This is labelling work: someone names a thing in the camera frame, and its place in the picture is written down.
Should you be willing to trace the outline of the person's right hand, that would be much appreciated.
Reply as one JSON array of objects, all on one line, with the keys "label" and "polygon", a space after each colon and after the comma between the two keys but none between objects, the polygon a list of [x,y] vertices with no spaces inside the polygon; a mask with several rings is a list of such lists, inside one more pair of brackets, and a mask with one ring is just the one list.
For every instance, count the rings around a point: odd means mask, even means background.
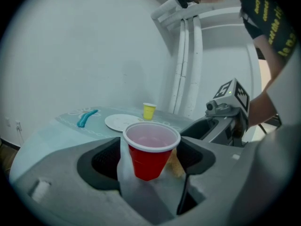
[{"label": "person's right hand", "polygon": [[248,127],[249,127],[248,118],[245,117],[243,113],[239,113],[235,117],[235,127],[234,127],[233,136],[235,138],[242,138],[244,133],[248,130]]}]

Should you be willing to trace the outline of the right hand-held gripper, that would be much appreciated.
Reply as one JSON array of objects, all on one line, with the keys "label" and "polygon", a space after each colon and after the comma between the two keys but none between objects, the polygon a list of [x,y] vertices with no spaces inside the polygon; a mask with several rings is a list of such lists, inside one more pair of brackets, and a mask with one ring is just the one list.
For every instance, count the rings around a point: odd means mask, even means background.
[{"label": "right hand-held gripper", "polygon": [[233,136],[235,117],[243,113],[249,117],[250,97],[237,79],[220,86],[213,99],[206,104],[206,117],[194,121],[180,132],[204,142],[244,147],[242,138]]}]

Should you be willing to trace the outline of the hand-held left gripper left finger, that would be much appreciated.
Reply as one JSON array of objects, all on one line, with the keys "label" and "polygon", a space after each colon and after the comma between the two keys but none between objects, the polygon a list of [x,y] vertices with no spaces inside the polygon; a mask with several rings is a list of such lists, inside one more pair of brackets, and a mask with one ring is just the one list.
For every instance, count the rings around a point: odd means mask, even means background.
[{"label": "hand-held left gripper left finger", "polygon": [[68,147],[42,158],[13,187],[46,225],[146,226],[121,196],[119,160],[119,137]]}]

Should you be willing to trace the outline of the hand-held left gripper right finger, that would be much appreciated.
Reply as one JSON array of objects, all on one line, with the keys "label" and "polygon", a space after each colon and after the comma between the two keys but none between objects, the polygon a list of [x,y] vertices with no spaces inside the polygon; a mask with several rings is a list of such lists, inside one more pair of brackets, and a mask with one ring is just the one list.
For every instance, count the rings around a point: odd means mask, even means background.
[{"label": "hand-held left gripper right finger", "polygon": [[178,159],[186,178],[177,217],[167,226],[229,226],[250,168],[250,145],[234,147],[182,137]]}]

